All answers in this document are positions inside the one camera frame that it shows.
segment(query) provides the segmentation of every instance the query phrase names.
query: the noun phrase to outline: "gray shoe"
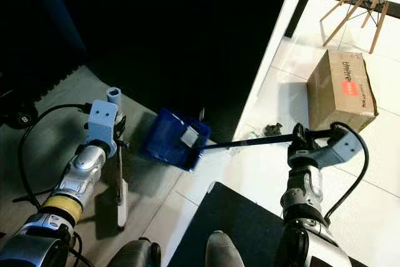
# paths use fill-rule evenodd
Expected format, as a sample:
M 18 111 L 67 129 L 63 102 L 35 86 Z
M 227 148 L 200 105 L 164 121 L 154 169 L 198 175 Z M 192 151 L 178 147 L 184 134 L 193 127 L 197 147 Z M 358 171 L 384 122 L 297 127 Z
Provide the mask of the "gray shoe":
M 244 267 L 232 240 L 222 231 L 215 231 L 208 238 L 206 267 Z

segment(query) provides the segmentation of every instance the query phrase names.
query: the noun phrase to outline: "yellow band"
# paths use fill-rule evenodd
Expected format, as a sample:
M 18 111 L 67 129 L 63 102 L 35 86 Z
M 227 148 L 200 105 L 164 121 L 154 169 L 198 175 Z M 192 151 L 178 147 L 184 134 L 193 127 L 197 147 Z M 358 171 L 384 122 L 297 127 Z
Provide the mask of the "yellow band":
M 51 196 L 42 205 L 43 208 L 47 206 L 63 209 L 65 212 L 69 213 L 72 216 L 72 218 L 74 218 L 75 223 L 79 221 L 79 218 L 81 217 L 82 214 L 81 205 L 77 201 L 66 196 L 61 196 L 61 195 Z

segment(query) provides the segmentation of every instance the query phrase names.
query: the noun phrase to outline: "chair leg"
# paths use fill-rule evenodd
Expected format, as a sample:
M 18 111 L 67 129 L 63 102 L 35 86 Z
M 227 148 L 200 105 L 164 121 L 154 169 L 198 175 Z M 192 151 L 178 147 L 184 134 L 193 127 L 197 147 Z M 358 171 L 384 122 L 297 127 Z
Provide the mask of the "chair leg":
M 335 36 L 335 34 L 338 33 L 338 31 L 342 28 L 342 26 L 344 25 L 344 23 L 346 23 L 346 21 L 351 17 L 351 15 L 353 15 L 353 13 L 355 12 L 355 10 L 363 3 L 364 0 L 358 0 L 357 3 L 354 5 L 354 7 L 349 11 L 349 13 L 346 15 L 346 17 L 344 17 L 344 19 L 342 20 L 342 22 L 340 22 L 340 24 L 337 26 L 337 28 L 333 31 L 333 33 L 329 36 L 329 38 L 326 39 L 324 46 L 326 46 L 327 43 L 330 42 L 330 40 Z
M 379 22 L 377 24 L 375 37 L 374 37 L 374 39 L 372 41 L 371 50 L 369 51 L 369 53 L 373 53 L 373 51 L 374 51 L 374 48 L 375 48 L 375 45 L 376 45 L 376 41 L 378 40 L 379 33 L 381 32 L 381 29 L 382 29 L 383 20 L 385 19 L 386 13 L 388 12 L 388 9 L 389 9 L 389 3 L 390 3 L 389 1 L 385 1 L 385 4 L 384 4 L 383 9 L 382 9 L 381 18 L 380 18 L 380 20 L 379 20 Z
M 344 1 L 346 1 L 346 0 L 340 0 L 329 12 L 327 12 L 327 13 L 325 14 L 324 17 L 322 17 L 322 19 L 321 19 L 320 21 L 322 21 L 323 19 L 325 19 L 326 17 L 328 17 L 328 15 L 331 14 L 338 6 L 341 6 L 342 3 L 343 3 Z
M 376 5 L 378 4 L 379 0 L 374 0 L 371 4 L 371 7 L 368 9 L 368 13 L 367 16 L 365 16 L 364 19 L 364 23 L 362 24 L 361 28 L 364 28 L 364 26 L 367 24 L 367 21 L 369 19 L 369 13 L 373 13 L 374 12 L 374 8 L 376 7 Z

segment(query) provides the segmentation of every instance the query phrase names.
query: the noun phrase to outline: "blue basket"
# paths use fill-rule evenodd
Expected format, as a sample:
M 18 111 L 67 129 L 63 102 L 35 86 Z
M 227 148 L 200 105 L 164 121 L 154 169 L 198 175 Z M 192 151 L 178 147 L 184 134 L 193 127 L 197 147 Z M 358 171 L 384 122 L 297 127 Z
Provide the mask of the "blue basket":
M 201 147 L 206 145 L 210 132 L 208 126 L 194 118 L 161 108 L 144 141 L 142 154 L 189 171 L 199 161 Z

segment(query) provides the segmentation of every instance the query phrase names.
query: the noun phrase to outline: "red label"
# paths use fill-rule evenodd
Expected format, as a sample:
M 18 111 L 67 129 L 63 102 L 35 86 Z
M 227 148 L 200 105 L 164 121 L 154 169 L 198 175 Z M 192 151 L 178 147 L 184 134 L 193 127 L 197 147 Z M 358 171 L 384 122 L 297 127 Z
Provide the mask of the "red label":
M 354 81 L 342 81 L 342 92 L 347 96 L 358 96 L 357 83 Z

